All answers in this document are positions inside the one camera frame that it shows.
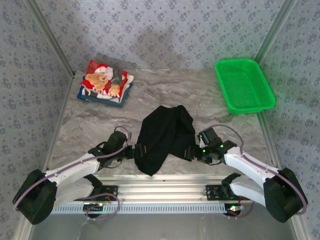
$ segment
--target green plastic tray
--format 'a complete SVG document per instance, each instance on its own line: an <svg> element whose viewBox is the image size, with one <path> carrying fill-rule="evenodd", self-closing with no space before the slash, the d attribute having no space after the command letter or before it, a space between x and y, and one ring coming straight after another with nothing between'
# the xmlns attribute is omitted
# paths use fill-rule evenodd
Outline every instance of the green plastic tray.
<svg viewBox="0 0 320 240"><path fill-rule="evenodd" d="M254 60L221 60L215 70L230 113L259 113L276 105L276 98Z"/></svg>

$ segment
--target purple cable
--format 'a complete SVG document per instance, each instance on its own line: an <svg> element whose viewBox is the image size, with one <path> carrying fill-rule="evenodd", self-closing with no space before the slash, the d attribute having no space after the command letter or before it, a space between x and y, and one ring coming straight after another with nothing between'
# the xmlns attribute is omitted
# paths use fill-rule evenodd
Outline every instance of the purple cable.
<svg viewBox="0 0 320 240"><path fill-rule="evenodd" d="M234 130L232 127L227 126L227 125L224 125L224 124L214 124L214 125L210 126L210 128L214 128L214 127L225 127L225 128L230 129L231 131L233 131L233 132L238 136L238 138L239 138L240 141L241 141L241 146L240 146L241 156L242 156L245 160L247 160L249 163L251 163L252 165L254 165L254 166L256 166L256 167L258 167L258 168L260 168L260 169L262 169L262 170L264 170L264 171L266 171L266 172L269 172L269 173L271 173L271 174L273 174L273 175L276 175L277 177L279 177L281 180L283 180L286 184L288 184L288 185L295 191L295 193L296 193L296 194L299 196L299 198L301 199L302 205L303 205L302 211L301 211L301 212L298 212L297 215L302 215L302 214L304 214L304 213L307 211L307 202L306 202L304 196L303 196L302 193L299 191L299 189L298 189L295 185L292 184L292 182L290 182L290 181L289 181L288 179L286 179L284 176L280 175L278 172L273 171L273 170L271 170L271 169L268 169L267 167L262 166L262 165L260 165L260 164L258 164L258 163L256 163L256 162L252 161L252 160L251 160L250 158L248 158L246 155L243 155L243 152L244 152L244 151L243 151L243 147L244 147L245 141L243 140L243 138L240 136L240 134L239 134L236 130Z"/></svg>
<svg viewBox="0 0 320 240"><path fill-rule="evenodd" d="M36 181L34 184L32 184L18 199L17 201L15 202L15 204L13 205L13 210L14 211L18 211L18 205L20 204L20 202L22 201L22 199L24 199L24 197L32 190L34 189L36 186L38 186L39 184L41 184L42 182L44 182L45 180L49 179L49 178L52 178L54 177L56 174L61 174L63 173L64 171L70 169L70 168L73 168L79 164L83 164L85 162L88 162L90 160L94 160L94 159L103 159L103 158L108 158L108 157L112 157L118 153L120 153L123 149L125 149L128 145L128 141L130 139L128 138L127 141L125 142L125 144L123 145L123 147L121 147L119 150L113 152L113 153L110 153L110 154L107 154L107 155L102 155L102 156L92 156L92 157L88 157L86 159L83 159L83 160L80 160L80 161L77 161L69 166L66 166L58 171L56 171L55 173L52 173L44 178L41 178L39 181Z"/></svg>
<svg viewBox="0 0 320 240"><path fill-rule="evenodd" d="M94 195L94 196L87 196L87 197L82 197L82 198L79 198L79 200L88 200L88 199L93 199L93 198L97 198L97 197L101 197L101 196L110 196L110 197L113 197L115 198L115 200L117 201L118 203L118 206L116 207L116 210L109 216L106 216L106 217L101 217L101 218L92 218L92 217L89 217L88 213L91 211L91 209L93 209L95 206L92 206L92 207L89 207L87 210L86 210L86 213L85 213L85 216L88 220L93 220L93 221L100 221L100 220L106 220L106 219L110 219L112 217L114 217L120 210L120 200L119 198L112 194L112 193L100 193L100 194L97 194L97 195Z"/></svg>

